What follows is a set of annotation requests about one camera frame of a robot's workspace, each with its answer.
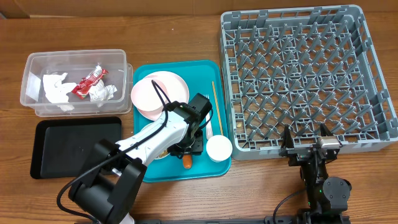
wooden chopstick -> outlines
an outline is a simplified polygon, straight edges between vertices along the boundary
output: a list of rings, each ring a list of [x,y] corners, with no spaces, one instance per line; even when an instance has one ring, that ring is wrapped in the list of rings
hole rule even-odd
[[[218,114],[218,123],[220,124],[221,135],[224,135],[223,126],[221,125],[220,110],[218,109],[218,100],[217,100],[217,94],[216,94],[216,87],[214,86],[214,81],[212,81],[211,84],[213,85],[214,99],[216,100],[216,109],[217,109],[217,114]]]

gray dish rack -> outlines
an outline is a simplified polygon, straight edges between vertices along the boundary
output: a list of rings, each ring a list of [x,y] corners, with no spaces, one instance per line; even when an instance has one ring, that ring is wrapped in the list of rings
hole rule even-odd
[[[398,140],[398,120],[360,7],[225,12],[223,71],[233,158],[279,157],[287,124],[296,148],[325,123],[342,153]]]

plastic fork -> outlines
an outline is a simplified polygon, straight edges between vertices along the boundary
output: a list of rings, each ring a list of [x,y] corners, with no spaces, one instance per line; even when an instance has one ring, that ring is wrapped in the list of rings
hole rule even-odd
[[[208,114],[206,114],[206,122],[210,119],[210,112]],[[209,121],[209,123],[206,124],[206,138],[207,140],[209,140],[211,137],[213,137],[213,128],[211,127],[211,121]]]

wooden table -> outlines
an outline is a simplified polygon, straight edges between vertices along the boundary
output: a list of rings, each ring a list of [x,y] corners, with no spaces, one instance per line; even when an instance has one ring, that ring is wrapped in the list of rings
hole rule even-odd
[[[398,14],[365,12],[394,105],[398,106]],[[73,223],[60,211],[58,191],[70,179],[29,175],[36,124],[43,120],[19,103],[26,59],[33,52],[123,49],[134,68],[147,63],[210,59],[219,63],[219,16],[104,17],[0,21],[0,223]],[[132,134],[132,113],[122,115],[123,136]],[[353,223],[398,220],[397,145],[380,152],[340,155],[331,176],[353,185]],[[298,167],[286,159],[233,161],[223,177],[143,184],[132,209],[136,218],[263,218],[288,194],[303,188]],[[295,214],[306,196],[289,200],[279,214]],[[64,204],[76,205],[66,197]]]

white tissue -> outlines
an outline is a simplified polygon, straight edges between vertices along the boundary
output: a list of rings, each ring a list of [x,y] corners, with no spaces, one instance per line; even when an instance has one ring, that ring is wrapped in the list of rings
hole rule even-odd
[[[105,86],[104,82],[100,80],[97,85],[92,86],[88,93],[90,94],[90,101],[106,101],[113,98],[113,93],[118,89],[114,85]],[[101,107],[103,103],[98,103],[97,106]]]
[[[62,81],[68,73],[62,75],[43,75],[43,87],[45,97],[50,103],[68,103],[69,97],[67,93],[71,92],[76,86],[76,83],[64,83]],[[58,106],[62,111],[70,111],[75,109],[72,105]]]

